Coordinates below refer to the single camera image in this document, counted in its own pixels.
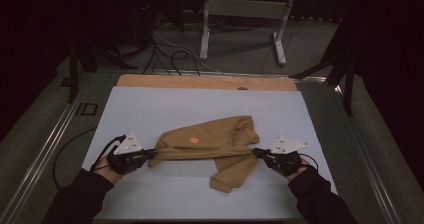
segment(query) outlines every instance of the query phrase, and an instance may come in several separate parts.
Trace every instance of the table leg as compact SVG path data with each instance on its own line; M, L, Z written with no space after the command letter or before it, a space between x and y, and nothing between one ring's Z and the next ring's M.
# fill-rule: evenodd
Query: table leg
M200 60L206 61L208 59L208 46L209 46L209 0L204 2L203 14L203 34L202 42L200 44Z
M274 45L275 51L277 53L278 64L284 66L287 64L286 54L283 50L283 43L281 42L281 37L283 36L284 29L286 28L287 21L289 19L290 10L293 4L293 0L287 0L286 6L284 8L283 17L281 18L280 29L278 32L274 32Z

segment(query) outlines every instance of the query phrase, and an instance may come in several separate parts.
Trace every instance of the orange sticker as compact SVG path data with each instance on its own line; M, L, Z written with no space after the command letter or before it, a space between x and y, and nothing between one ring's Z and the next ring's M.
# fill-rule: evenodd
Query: orange sticker
M192 137L192 138L190 138L190 142L193 143L193 144L196 144L196 143L199 142L199 139L197 139L196 137Z

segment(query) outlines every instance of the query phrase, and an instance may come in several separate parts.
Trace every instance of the white table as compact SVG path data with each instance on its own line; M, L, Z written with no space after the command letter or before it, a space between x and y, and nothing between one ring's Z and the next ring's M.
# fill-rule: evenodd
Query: white table
M197 79L206 79L204 83L216 80ZM306 105L297 91L114 87L83 167L89 168L115 136L135 131L144 148L153 148L165 131L236 115L253 117L261 141L252 148L271 148L278 136L309 142L311 147L300 153L315 158L320 174L332 183L336 192ZM143 166L125 176L106 195L97 218L156 221L300 218L287 181L263 161L240 188L228 194L209 187L209 178L216 172L212 160L168 161L153 169Z

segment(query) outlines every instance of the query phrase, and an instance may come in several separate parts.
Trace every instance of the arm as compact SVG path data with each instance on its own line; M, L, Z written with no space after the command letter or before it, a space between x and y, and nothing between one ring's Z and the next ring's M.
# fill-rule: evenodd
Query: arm
M97 167L107 166L103 158ZM105 194L122 178L109 167L91 172L81 169L72 184L61 188L51 204L43 224L86 224L102 209Z
M308 223L357 223L345 201L331 192L330 182L315 168L301 167L286 179L298 200L297 209Z

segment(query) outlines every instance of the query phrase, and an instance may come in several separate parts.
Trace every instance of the garment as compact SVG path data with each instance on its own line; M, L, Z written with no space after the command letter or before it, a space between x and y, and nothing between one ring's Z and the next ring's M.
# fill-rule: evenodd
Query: garment
M346 202L331 192L330 186L313 167L308 167L289 183L298 200L297 209L308 223L357 223Z
M210 187L231 192L240 187L258 162L248 144L259 142L251 116L235 116L182 127L163 133L149 166L163 160L214 158L218 173Z
M43 224L88 224L102 209L105 194L113 185L104 177L81 169L72 184L61 188Z

